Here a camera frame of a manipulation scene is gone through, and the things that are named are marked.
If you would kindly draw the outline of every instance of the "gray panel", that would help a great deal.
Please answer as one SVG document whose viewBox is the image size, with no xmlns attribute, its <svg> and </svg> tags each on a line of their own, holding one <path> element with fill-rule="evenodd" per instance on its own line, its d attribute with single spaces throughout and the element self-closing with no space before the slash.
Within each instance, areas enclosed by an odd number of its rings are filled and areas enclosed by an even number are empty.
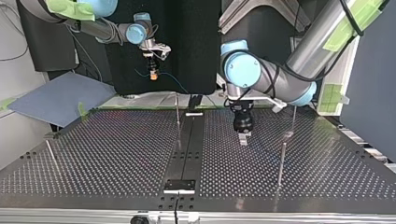
<svg viewBox="0 0 396 224">
<path fill-rule="evenodd" d="M 79 103 L 88 111 L 115 94 L 112 86 L 69 72 L 22 96 L 9 109 L 65 127 L 80 117 Z"/>
<path fill-rule="evenodd" d="M 157 209 L 177 139 L 174 111 L 98 111 L 51 141 L 57 160 L 43 144 L 2 171 L 0 206 Z"/>
<path fill-rule="evenodd" d="M 341 121 L 370 145 L 396 161 L 396 1 L 389 1 L 361 38 Z"/>
</svg>

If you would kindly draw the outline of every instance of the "perforated metal plate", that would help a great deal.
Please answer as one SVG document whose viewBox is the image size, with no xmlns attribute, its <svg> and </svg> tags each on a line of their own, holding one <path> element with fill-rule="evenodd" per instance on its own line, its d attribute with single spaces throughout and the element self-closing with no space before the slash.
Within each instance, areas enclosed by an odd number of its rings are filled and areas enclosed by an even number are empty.
<svg viewBox="0 0 396 224">
<path fill-rule="evenodd" d="M 390 203 L 396 214 L 396 175 L 326 119 L 302 108 L 293 125 L 292 112 L 253 110 L 255 129 L 247 147 L 238 142 L 231 112 L 205 113 L 199 209 L 271 211 L 276 203 L 284 211 L 345 212 L 340 209 L 352 202 L 372 212 L 378 212 L 374 204 Z"/>
<path fill-rule="evenodd" d="M 294 125 L 289 108 L 252 113 L 241 147 L 228 110 L 185 118 L 182 134 L 175 111 L 96 112 L 50 142 L 57 160 L 44 143 L 0 171 L 0 207 L 173 210 L 162 187 L 176 172 L 197 181 L 180 210 L 396 214 L 395 174 L 326 119 L 303 108 Z M 181 135 L 190 138 L 185 155 L 197 155 L 182 160 L 184 172 L 169 168 Z"/>
<path fill-rule="evenodd" d="M 16 161 L 15 170 L 4 171 L 0 193 L 156 198 L 177 138 L 174 111 L 98 111 L 50 141 L 57 160 L 44 144 Z"/>
</svg>

